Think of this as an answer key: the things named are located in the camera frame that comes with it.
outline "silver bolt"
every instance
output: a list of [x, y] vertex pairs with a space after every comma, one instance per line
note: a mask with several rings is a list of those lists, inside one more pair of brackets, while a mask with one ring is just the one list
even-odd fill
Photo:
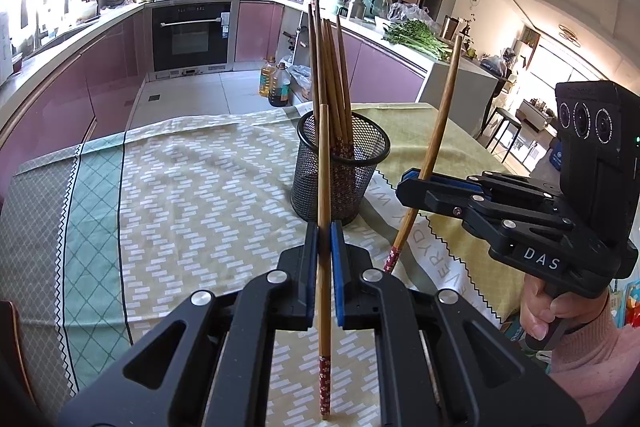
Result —
[[458, 302], [458, 294], [453, 290], [442, 290], [438, 293], [438, 301], [442, 304], [455, 304]]
[[362, 272], [362, 278], [367, 282], [378, 282], [382, 279], [382, 272], [380, 270], [376, 270], [375, 268], [369, 268], [368, 270], [364, 270]]
[[283, 272], [282, 270], [274, 270], [269, 272], [267, 275], [267, 280], [271, 284], [280, 284], [281, 282], [285, 282], [287, 280], [287, 272]]
[[191, 304], [194, 306], [204, 306], [211, 302], [211, 294], [204, 290], [194, 293], [191, 296]]

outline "green vegetable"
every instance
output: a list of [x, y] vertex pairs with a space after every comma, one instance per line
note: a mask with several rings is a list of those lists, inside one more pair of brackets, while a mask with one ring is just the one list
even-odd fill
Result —
[[429, 27], [419, 20], [392, 23], [385, 27], [384, 39], [392, 44], [407, 46], [436, 60], [442, 60], [450, 51], [449, 47], [440, 42]]

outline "pink sweater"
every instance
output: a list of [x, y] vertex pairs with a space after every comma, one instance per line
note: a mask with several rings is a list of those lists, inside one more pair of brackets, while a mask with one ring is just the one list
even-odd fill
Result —
[[552, 354], [551, 377], [580, 404], [587, 423], [594, 423], [613, 403], [638, 362], [640, 328], [619, 330], [611, 315], [602, 313], [562, 339]]

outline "finger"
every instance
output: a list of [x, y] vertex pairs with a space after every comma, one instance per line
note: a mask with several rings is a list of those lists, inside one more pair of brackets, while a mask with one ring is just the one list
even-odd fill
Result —
[[542, 291], [544, 282], [535, 277], [525, 281], [524, 290], [522, 292], [522, 300], [526, 302], [529, 312], [536, 318], [551, 323], [556, 316], [552, 313], [550, 306], [552, 298]]
[[525, 302], [520, 307], [520, 325], [539, 341], [546, 337], [546, 332], [549, 330], [548, 324], [533, 315]]
[[551, 302], [550, 309], [563, 319], [578, 318], [580, 322], [596, 319], [607, 301], [607, 293], [597, 299], [587, 299], [575, 293], [564, 293]]

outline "zigzag line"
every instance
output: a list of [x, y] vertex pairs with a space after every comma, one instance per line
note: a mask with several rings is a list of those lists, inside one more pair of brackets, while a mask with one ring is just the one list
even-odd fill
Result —
[[76, 177], [78, 176], [81, 149], [82, 144], [78, 145], [76, 148], [74, 162], [71, 167], [69, 179], [66, 183], [65, 197], [62, 201], [62, 213], [60, 215], [60, 223], [58, 226], [58, 241], [56, 245], [56, 333], [58, 334], [58, 348], [60, 349], [62, 363], [65, 368], [66, 385], [69, 388], [71, 396], [75, 396], [78, 393], [78, 383], [76, 382], [73, 374], [72, 360], [69, 355], [69, 347], [66, 341], [64, 324], [65, 296], [63, 295], [63, 268], [65, 263], [66, 223], [68, 221], [69, 209], [71, 208], [71, 194], [73, 193]]
[[[376, 172], [378, 172], [380, 174], [380, 176], [382, 176], [382, 179], [386, 182], [387, 185], [389, 185], [389, 187], [391, 187], [391, 190], [395, 190], [394, 186], [389, 182], [389, 180], [386, 178], [386, 176], [382, 172], [380, 172], [377, 169], [376, 169]], [[457, 261], [457, 262], [461, 263], [462, 266], [465, 267], [466, 276], [468, 277], [469, 281], [471, 282], [472, 286], [474, 287], [474, 290], [476, 292], [478, 292], [478, 295], [482, 299], [482, 302], [484, 302], [484, 304], [486, 304], [486, 307], [489, 309], [491, 314], [498, 320], [498, 322], [500, 322], [500, 324], [502, 324], [503, 323], [502, 318], [498, 317], [498, 314], [494, 311], [494, 308], [491, 306], [491, 304], [489, 304], [489, 301], [484, 297], [482, 292], [476, 286], [476, 283], [474, 282], [474, 280], [471, 278], [471, 274], [469, 273], [468, 267], [466, 267], [466, 263], [462, 259], [460, 259], [460, 257], [456, 257], [455, 255], [453, 255], [451, 253], [451, 251], [449, 250], [449, 245], [447, 244], [447, 242], [443, 238], [439, 237], [435, 232], [433, 232], [433, 228], [431, 227], [431, 221], [429, 220], [429, 217], [426, 215], [426, 213], [422, 212], [422, 211], [418, 211], [418, 214], [420, 214], [422, 217], [424, 217], [424, 219], [427, 220], [427, 226], [429, 227], [429, 230], [431, 230], [431, 234], [433, 235], [433, 237], [435, 237], [437, 240], [439, 240], [444, 245], [444, 248], [447, 249], [447, 254], [449, 255], [449, 257], [452, 258], [454, 261]]]

